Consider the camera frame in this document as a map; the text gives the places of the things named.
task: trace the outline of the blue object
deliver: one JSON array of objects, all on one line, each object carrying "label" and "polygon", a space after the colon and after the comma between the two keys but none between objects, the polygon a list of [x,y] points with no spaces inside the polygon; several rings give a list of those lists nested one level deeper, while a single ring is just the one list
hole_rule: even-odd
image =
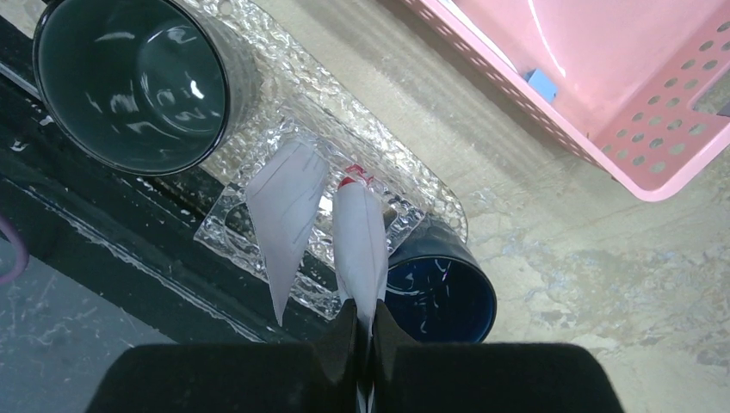
[{"label": "blue object", "polygon": [[388,260],[386,306],[419,342],[482,342],[497,296],[466,245],[427,215]]},{"label": "blue object", "polygon": [[535,69],[524,76],[527,83],[548,103],[553,103],[558,95],[558,87],[540,69]]}]

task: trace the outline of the pink plastic basket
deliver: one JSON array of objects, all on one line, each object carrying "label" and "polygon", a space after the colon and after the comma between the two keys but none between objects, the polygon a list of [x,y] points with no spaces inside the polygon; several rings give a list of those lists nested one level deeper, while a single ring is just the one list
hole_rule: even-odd
[{"label": "pink plastic basket", "polygon": [[[642,200],[674,195],[730,143],[730,118],[693,110],[730,66],[728,0],[454,0],[517,72],[442,0],[403,1]],[[536,68],[558,87],[552,104],[521,77]]]}]

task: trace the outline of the green cup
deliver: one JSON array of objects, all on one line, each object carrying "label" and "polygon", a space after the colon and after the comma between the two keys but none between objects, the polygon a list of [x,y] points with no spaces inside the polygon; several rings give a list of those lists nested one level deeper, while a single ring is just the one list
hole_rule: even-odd
[{"label": "green cup", "polygon": [[60,0],[34,37],[40,95],[99,161],[161,176],[202,162],[251,116],[261,79],[229,27],[168,0]]}]

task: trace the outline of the cup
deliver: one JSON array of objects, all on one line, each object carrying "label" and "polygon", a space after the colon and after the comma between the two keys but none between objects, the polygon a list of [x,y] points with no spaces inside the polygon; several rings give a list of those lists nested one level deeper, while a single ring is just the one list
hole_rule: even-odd
[{"label": "cup", "polygon": [[386,306],[419,342],[482,342],[497,296],[454,230],[427,215],[388,260]]},{"label": "cup", "polygon": [[170,0],[58,0],[34,37],[41,99],[73,142],[126,172],[202,162],[251,116],[261,79],[224,23]]}]

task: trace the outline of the beige marble surface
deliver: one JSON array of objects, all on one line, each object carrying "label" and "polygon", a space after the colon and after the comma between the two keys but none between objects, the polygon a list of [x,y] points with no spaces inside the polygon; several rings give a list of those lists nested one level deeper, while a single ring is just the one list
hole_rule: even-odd
[{"label": "beige marble surface", "polygon": [[[642,203],[563,152],[400,3],[257,3],[461,198],[498,292],[488,341],[587,347],[627,411],[727,411],[730,152],[674,198]],[[30,34],[22,8],[0,0]]]}]

